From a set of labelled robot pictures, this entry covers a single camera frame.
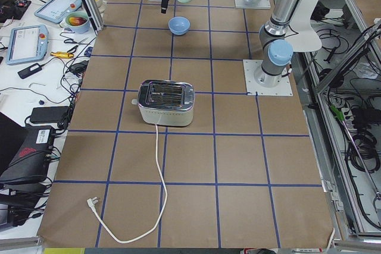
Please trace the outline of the blue bowl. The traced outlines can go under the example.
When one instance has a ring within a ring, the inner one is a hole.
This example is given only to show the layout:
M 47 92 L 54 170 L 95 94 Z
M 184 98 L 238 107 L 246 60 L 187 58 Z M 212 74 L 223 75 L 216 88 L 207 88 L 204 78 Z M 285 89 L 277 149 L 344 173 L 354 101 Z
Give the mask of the blue bowl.
M 168 21 L 168 27 L 172 34 L 182 36 L 190 29 L 191 23 L 186 17 L 173 17 Z

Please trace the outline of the bowl with lemon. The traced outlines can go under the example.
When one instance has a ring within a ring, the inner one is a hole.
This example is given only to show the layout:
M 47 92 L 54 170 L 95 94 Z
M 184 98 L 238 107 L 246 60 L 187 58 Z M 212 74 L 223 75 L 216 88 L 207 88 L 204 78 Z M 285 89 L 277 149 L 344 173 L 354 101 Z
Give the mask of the bowl with lemon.
M 99 10 L 100 13 L 104 13 L 106 7 L 107 7 L 107 2 L 106 0 L 95 0 L 96 6 Z

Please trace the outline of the bowl with fruit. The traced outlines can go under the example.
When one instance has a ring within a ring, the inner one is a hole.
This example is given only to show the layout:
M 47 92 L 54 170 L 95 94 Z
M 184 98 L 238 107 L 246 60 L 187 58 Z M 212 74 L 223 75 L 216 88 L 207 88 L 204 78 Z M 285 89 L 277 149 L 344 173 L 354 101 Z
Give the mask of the bowl with fruit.
M 65 18 L 65 23 L 69 29 L 78 34 L 84 34 L 90 28 L 89 17 L 84 11 L 69 13 L 69 15 Z

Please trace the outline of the cream silver toaster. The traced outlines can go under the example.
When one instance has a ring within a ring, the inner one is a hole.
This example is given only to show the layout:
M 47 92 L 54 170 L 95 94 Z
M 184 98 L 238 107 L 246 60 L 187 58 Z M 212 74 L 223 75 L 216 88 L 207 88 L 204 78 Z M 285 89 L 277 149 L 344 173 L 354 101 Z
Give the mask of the cream silver toaster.
M 185 127 L 193 121 L 195 89 L 186 82 L 145 80 L 132 104 L 139 107 L 144 122 Z

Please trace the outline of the black scissors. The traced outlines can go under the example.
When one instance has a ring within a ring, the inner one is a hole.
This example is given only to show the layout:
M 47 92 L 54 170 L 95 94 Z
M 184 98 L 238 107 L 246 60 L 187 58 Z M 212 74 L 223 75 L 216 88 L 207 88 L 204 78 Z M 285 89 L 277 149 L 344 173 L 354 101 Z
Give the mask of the black scissors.
M 85 45 L 85 41 L 87 39 L 88 39 L 87 37 L 84 38 L 84 39 L 81 39 L 81 40 L 76 40 L 76 39 L 73 39 L 73 38 L 67 38 L 63 42 L 66 43 L 66 44 Z

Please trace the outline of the far teach pendant tablet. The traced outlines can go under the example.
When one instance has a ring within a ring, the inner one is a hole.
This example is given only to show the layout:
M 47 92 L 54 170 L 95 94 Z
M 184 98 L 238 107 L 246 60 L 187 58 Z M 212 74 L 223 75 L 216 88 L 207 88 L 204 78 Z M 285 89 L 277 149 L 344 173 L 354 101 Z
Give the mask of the far teach pendant tablet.
M 82 0 L 49 0 L 38 8 L 34 15 L 44 20 L 58 24 L 71 12 L 77 11 L 82 6 Z

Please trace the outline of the teach pendant tablet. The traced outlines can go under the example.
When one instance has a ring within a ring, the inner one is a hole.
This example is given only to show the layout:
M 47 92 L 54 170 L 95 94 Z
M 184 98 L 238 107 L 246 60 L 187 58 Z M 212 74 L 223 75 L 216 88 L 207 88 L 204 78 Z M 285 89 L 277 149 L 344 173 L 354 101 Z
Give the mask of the teach pendant tablet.
M 82 0 L 49 0 L 38 8 L 34 15 L 44 20 L 58 24 L 71 12 L 77 11 L 82 6 Z
M 6 64 L 17 65 L 42 60 L 47 53 L 48 36 L 48 29 L 43 24 L 13 28 Z

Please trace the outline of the gold cylinder tool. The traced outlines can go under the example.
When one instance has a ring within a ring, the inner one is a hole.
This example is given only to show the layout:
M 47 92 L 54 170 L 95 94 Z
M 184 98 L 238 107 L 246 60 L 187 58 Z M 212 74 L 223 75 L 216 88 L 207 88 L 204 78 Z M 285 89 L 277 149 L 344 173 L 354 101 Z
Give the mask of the gold cylinder tool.
M 71 59 L 74 57 L 74 54 L 69 52 L 51 52 L 50 56 L 62 59 Z

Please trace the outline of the near teach pendant tablet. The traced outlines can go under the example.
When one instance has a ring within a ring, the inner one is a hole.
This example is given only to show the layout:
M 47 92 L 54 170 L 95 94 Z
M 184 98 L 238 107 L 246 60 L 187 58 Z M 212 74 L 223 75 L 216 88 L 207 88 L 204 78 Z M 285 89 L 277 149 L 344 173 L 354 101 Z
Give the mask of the near teach pendant tablet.
M 47 53 L 48 36 L 48 29 L 43 24 L 13 28 L 6 64 L 17 65 L 42 60 Z

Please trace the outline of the black power adapter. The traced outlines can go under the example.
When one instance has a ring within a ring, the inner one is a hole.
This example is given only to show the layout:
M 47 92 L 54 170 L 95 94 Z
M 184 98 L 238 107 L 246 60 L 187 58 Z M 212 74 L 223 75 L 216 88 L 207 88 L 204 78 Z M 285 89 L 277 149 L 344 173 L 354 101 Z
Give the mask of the black power adapter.
M 33 124 L 58 123 L 68 111 L 68 106 L 49 106 L 33 108 L 30 122 Z

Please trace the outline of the black computer box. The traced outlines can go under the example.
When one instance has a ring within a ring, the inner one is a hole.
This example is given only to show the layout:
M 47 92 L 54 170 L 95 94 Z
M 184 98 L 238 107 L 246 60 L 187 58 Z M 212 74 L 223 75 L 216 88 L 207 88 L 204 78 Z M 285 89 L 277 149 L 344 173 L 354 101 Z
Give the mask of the black computer box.
M 1 114 L 1 184 L 40 183 L 47 179 L 54 137 L 52 126 L 22 127 Z

